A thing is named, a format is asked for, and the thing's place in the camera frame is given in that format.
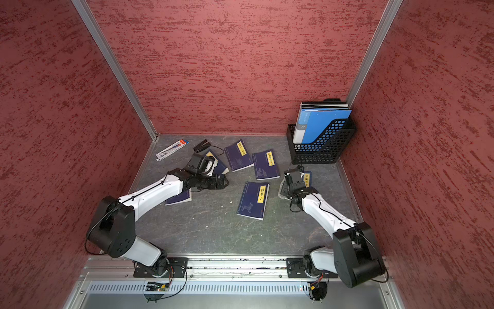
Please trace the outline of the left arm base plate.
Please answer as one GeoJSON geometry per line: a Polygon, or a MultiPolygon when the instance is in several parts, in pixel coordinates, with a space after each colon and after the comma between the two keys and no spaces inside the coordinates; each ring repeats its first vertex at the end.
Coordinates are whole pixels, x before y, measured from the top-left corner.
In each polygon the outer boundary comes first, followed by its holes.
{"type": "Polygon", "coordinates": [[[153,266],[145,266],[141,263],[134,262],[134,278],[184,278],[185,270],[189,258],[187,257],[166,257],[160,258],[153,266]]]}

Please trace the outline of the grey knitted cloth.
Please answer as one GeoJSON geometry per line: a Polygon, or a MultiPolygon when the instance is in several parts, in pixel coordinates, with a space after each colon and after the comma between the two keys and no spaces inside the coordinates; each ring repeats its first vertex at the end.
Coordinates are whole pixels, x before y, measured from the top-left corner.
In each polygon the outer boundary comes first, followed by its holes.
{"type": "Polygon", "coordinates": [[[289,186],[285,180],[282,180],[280,183],[278,197],[282,200],[291,200],[289,193],[289,186]]]}

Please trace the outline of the blue book Hanfeizi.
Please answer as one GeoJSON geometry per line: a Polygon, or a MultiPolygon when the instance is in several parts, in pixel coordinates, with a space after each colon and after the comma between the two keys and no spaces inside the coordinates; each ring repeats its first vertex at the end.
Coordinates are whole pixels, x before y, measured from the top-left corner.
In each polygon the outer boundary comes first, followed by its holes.
{"type": "Polygon", "coordinates": [[[270,184],[267,182],[246,182],[237,215],[256,220],[264,219],[270,184]]]}

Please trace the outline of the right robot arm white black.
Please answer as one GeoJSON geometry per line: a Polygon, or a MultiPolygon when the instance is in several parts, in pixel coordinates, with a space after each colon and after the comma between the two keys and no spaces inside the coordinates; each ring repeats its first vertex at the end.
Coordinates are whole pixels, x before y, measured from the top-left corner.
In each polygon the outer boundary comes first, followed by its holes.
{"type": "Polygon", "coordinates": [[[349,288],[377,281],[380,276],[388,278],[389,272],[371,226],[347,218],[315,188],[307,187],[301,167],[284,172],[280,196],[315,219],[332,239],[331,248],[318,247],[304,253],[302,264],[307,276],[319,278],[331,272],[349,288]]]}

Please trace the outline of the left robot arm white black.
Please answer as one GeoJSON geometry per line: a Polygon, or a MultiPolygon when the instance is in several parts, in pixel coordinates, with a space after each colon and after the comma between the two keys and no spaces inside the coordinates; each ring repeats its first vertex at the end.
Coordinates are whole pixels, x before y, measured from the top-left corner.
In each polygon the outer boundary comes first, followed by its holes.
{"type": "Polygon", "coordinates": [[[192,189],[223,190],[229,185],[224,174],[214,172],[218,159],[193,154],[185,167],[176,168],[151,185],[133,193],[106,196],[98,204],[88,227],[85,249],[96,246],[111,258],[132,261],[149,276],[163,278],[171,273],[171,263],[164,249],[139,237],[136,225],[155,208],[192,189]]]}

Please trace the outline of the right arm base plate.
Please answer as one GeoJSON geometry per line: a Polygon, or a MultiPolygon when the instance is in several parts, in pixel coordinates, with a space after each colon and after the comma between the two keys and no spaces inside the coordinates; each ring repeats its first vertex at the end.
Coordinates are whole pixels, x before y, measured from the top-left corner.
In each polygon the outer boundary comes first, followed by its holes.
{"type": "Polygon", "coordinates": [[[298,279],[319,279],[322,276],[324,279],[337,279],[338,274],[328,270],[316,269],[308,257],[289,257],[286,259],[286,270],[288,278],[298,279]]]}

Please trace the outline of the blue book Zhuangzi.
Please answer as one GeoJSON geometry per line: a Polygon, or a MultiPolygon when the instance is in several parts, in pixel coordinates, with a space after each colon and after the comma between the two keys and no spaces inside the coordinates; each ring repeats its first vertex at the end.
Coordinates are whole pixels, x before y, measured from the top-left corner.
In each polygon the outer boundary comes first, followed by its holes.
{"type": "Polygon", "coordinates": [[[229,172],[226,164],[224,164],[213,151],[208,151],[205,156],[215,160],[213,164],[208,165],[207,175],[226,175],[229,172]]]}

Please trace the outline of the blue book Shijing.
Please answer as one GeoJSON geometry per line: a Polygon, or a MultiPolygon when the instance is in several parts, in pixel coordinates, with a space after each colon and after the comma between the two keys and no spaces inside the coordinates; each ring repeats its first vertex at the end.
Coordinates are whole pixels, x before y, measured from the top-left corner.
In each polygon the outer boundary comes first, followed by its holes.
{"type": "Polygon", "coordinates": [[[179,203],[190,202],[192,200],[192,193],[190,191],[184,191],[174,197],[171,197],[165,201],[166,205],[176,205],[179,203]]]}

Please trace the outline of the blue book Mengxi Bitan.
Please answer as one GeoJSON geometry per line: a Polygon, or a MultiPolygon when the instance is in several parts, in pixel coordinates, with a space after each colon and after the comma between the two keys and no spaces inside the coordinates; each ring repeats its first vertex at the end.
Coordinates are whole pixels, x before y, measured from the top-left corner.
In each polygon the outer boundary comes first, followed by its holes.
{"type": "Polygon", "coordinates": [[[312,172],[311,171],[305,171],[303,173],[303,181],[305,184],[305,187],[311,187],[312,184],[312,172]]]}

